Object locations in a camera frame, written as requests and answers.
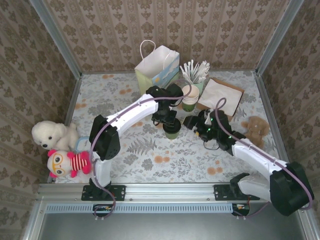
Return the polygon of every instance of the white teddy bear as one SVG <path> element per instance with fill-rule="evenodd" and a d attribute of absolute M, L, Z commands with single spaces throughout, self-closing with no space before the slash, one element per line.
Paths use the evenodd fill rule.
<path fill-rule="evenodd" d="M 33 126 L 31 133 L 34 142 L 46 150 L 69 151 L 70 147 L 73 151 L 79 138 L 74 123 L 65 126 L 63 123 L 41 121 Z"/>

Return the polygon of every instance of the brown teddy bear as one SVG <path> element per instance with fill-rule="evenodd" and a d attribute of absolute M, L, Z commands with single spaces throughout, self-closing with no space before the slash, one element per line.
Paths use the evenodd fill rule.
<path fill-rule="evenodd" d="M 245 134 L 246 138 L 258 148 L 263 149 L 265 142 L 262 138 L 269 133 L 269 124 L 261 117 L 251 116 L 249 122 L 243 121 L 241 125 L 248 129 Z"/>

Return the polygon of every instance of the floral tablecloth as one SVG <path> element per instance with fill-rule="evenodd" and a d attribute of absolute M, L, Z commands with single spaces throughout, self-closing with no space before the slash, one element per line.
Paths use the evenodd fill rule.
<path fill-rule="evenodd" d="M 252 71 L 212 71 L 216 77 L 245 90 L 230 125 L 233 130 L 245 133 L 242 122 L 250 116 L 267 120 L 256 81 Z M 83 75 L 72 121 L 79 134 L 89 136 L 94 118 L 114 114 L 140 97 L 134 73 Z M 176 107 L 177 118 L 199 113 L 184 112 Z M 200 183 L 228 182 L 239 173 L 256 173 L 250 165 L 228 153 L 207 150 L 199 137 L 182 126 L 178 138 L 166 138 L 162 126 L 154 126 L 151 115 L 130 127 L 120 138 L 121 150 L 113 158 L 111 180 L 113 183 Z M 214 148 L 215 141 L 206 146 Z M 264 150 L 278 158 L 272 134 L 264 137 Z M 71 178 L 69 175 L 56 183 L 87 183 L 92 174 Z"/>

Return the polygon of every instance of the cup lid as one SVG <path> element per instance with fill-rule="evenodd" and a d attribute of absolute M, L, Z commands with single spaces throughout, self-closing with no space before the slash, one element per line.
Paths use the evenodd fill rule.
<path fill-rule="evenodd" d="M 163 130 L 168 134 L 176 134 L 181 129 L 181 123 L 178 119 L 175 119 L 173 125 L 163 125 Z"/>

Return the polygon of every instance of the stacked cups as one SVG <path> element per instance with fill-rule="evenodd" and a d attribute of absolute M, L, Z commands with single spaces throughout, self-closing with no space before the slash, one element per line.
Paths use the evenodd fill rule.
<path fill-rule="evenodd" d="M 182 88 L 183 95 L 186 95 L 190 91 L 190 86 L 184 86 Z M 182 99 L 182 108 L 186 112 L 192 112 L 195 109 L 196 103 L 199 99 L 199 88 L 195 85 L 191 85 L 191 92 L 188 96 Z"/>

